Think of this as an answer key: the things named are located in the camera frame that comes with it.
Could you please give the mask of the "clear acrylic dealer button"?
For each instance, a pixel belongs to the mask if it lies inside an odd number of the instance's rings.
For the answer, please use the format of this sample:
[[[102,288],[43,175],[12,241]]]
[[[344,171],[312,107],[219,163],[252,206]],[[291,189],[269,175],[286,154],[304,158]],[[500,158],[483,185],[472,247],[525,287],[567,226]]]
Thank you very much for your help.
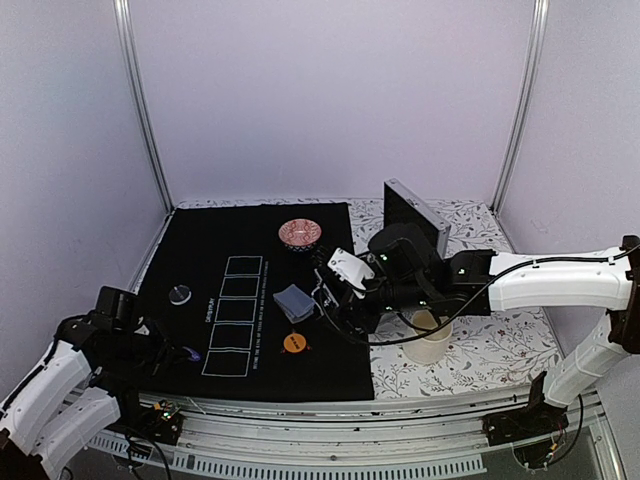
[[[168,294],[169,302],[174,306],[186,304],[192,297],[191,289],[186,285],[176,285]]]

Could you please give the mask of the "blue playing card deck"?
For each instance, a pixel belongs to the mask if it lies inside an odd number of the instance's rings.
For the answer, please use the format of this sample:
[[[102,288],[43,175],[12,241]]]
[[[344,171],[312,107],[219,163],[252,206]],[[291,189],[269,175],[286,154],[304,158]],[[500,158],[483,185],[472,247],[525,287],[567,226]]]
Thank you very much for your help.
[[[274,293],[273,299],[291,324],[311,317],[316,306],[314,300],[295,284]]]

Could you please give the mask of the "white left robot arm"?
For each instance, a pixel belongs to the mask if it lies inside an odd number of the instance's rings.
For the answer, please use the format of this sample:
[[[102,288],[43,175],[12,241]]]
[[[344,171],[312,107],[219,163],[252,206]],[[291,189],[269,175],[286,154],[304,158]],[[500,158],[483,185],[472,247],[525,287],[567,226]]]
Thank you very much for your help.
[[[154,448],[176,444],[175,404],[140,402],[178,353],[156,322],[136,313],[134,293],[101,288],[95,307],[60,322],[46,353],[1,403],[1,476],[57,479],[105,428]]]

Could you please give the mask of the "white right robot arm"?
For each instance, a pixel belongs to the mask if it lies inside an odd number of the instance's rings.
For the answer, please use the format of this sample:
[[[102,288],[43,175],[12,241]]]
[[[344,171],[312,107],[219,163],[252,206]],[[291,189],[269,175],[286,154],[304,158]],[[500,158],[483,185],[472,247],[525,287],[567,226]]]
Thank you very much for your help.
[[[376,233],[367,252],[341,248],[322,260],[311,296],[343,338],[365,344],[385,313],[426,310],[437,329],[461,316],[489,316],[529,307],[601,308],[603,317],[567,358],[530,388],[517,427],[537,436],[556,410],[613,366],[639,352],[639,238],[625,236],[605,250],[517,255],[464,250],[443,258],[422,230],[397,223]]]

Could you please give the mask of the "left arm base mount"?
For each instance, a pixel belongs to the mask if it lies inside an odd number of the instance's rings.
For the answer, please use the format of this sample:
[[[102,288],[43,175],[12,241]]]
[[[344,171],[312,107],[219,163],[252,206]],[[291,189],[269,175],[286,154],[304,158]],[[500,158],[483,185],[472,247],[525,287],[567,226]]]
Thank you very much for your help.
[[[106,429],[149,443],[176,446],[183,423],[181,407],[175,402],[162,399],[147,406],[129,402],[126,404],[125,413]]]

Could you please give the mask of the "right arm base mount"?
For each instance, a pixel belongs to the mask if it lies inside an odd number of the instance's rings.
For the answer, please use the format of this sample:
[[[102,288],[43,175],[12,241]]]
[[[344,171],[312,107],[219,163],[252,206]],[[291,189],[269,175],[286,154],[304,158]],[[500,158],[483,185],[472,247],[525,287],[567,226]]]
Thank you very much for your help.
[[[544,402],[546,375],[546,372],[542,372],[533,380],[525,406],[488,414],[482,418],[482,430],[490,446],[548,435],[546,441],[514,449],[516,461],[529,470],[550,466],[569,426],[566,407],[554,407]]]

